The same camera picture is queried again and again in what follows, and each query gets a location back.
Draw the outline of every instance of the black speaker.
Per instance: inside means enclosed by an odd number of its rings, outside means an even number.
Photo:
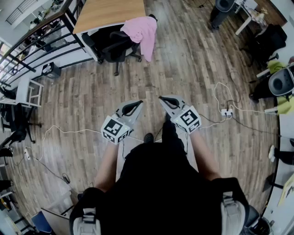
[[[210,13],[210,24],[213,29],[218,29],[225,18],[235,9],[235,0],[216,0]]]
[[[221,12],[229,12],[233,7],[235,0],[216,0],[215,6]]]

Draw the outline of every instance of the plug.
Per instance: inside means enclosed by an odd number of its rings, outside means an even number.
[[[31,156],[29,155],[27,148],[24,148],[24,155],[25,155],[27,160],[31,159]]]
[[[221,110],[221,115],[224,117],[228,118],[228,117],[232,116],[232,114],[233,114],[233,110],[231,108],[229,108],[229,109],[224,108]]]
[[[70,184],[70,180],[69,180],[69,177],[66,175],[66,174],[62,174],[62,177],[63,177],[63,181],[67,184]]]

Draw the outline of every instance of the pink cloth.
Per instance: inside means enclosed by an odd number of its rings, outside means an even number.
[[[156,20],[152,17],[138,17],[127,20],[120,31],[124,31],[133,42],[141,43],[141,54],[150,62],[156,33]]]

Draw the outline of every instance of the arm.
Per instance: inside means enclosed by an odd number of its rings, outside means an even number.
[[[289,62],[288,62],[288,64],[291,64],[291,63],[293,63],[294,62],[294,56],[293,57],[291,57],[290,59],[289,59]]]
[[[106,192],[114,185],[118,153],[119,145],[109,142],[95,178],[95,188]]]
[[[217,163],[199,131],[192,132],[190,138],[199,173],[208,180],[221,178]]]

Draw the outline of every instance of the yellow cloth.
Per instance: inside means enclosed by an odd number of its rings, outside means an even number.
[[[290,101],[285,97],[277,97],[277,112],[278,114],[288,114],[294,111],[294,99],[292,96],[289,96]]]
[[[287,66],[286,64],[281,63],[279,61],[269,61],[267,65],[271,74],[281,70],[282,68],[286,66]],[[278,114],[287,114],[293,111],[294,111],[294,99],[292,96],[289,96],[289,101],[283,96],[277,97]]]
[[[270,73],[273,74],[282,68],[287,67],[286,64],[279,62],[279,61],[269,61],[267,64],[267,68],[270,70]]]

